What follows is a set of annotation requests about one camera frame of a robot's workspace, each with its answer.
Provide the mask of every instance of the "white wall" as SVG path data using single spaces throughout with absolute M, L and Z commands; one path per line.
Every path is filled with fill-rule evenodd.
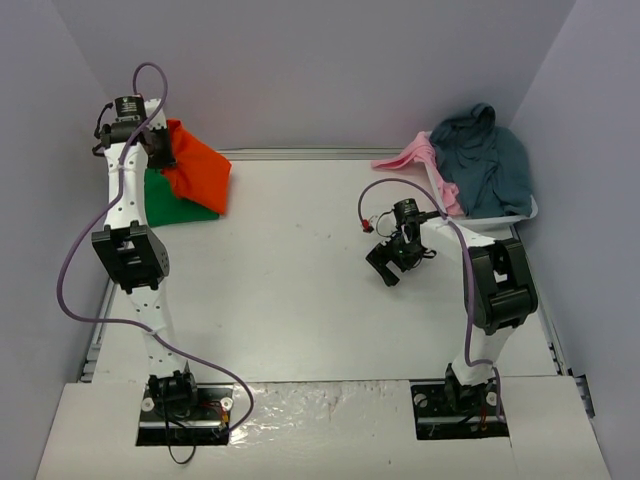
M 54 3 L 110 96 L 156 61 L 220 148 L 400 146 L 478 100 L 508 124 L 574 0 Z
M 90 154 L 105 95 L 49 0 L 0 7 L 0 478 L 30 479 L 62 386 L 90 330 L 55 301 L 72 239 L 104 205 L 104 166 Z M 68 298 L 95 313 L 106 277 L 85 248 Z
M 540 216 L 521 229 L 614 478 L 640 477 L 640 2 L 578 0 L 513 122 Z

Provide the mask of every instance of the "teal towel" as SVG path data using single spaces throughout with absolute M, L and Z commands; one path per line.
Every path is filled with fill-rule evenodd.
M 438 170 L 455 183 L 458 202 L 472 218 L 531 215 L 531 177 L 524 146 L 496 112 L 479 103 L 445 120 L 431 133 Z

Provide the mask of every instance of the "green cloth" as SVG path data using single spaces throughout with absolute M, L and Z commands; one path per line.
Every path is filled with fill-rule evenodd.
M 144 172 L 144 203 L 150 227 L 174 223 L 216 220 L 216 212 L 186 198 L 177 198 L 171 191 L 169 180 L 159 171 Z

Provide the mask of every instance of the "orange cloth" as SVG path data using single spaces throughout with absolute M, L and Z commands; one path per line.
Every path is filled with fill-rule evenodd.
M 223 215 L 227 209 L 227 191 L 231 163 L 209 148 L 182 126 L 180 120 L 167 120 L 171 147 L 177 165 L 162 174 L 178 198 L 188 198 Z

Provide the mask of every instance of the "cloth pile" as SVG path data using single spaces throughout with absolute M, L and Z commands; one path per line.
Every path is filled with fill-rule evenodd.
M 371 164 L 397 169 L 412 161 L 424 163 L 450 215 L 530 216 L 527 152 L 509 129 L 495 123 L 493 107 L 480 103 L 440 123 L 428 139 L 420 132 L 399 156 Z
M 227 209 L 231 163 L 167 120 L 176 166 L 145 171 L 145 210 L 151 227 L 215 220 Z

